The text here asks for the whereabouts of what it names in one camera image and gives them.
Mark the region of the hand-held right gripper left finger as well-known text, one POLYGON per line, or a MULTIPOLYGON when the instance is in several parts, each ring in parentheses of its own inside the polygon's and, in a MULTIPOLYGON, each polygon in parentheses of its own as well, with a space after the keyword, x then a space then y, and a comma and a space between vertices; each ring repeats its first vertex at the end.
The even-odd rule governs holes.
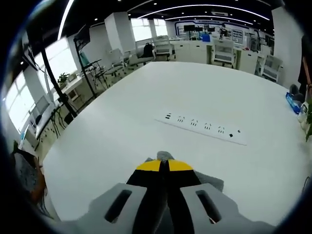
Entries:
POLYGON ((63 223, 66 234, 153 234, 167 206, 162 160, 139 165, 126 183, 94 199, 82 217, 63 223))

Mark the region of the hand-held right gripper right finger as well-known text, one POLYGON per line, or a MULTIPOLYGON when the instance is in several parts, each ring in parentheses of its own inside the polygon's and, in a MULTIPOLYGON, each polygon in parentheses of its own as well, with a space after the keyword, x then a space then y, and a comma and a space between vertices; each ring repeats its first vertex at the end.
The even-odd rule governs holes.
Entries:
POLYGON ((274 226, 251 221, 238 205, 185 162, 167 161, 168 206, 176 234, 271 234, 274 226))

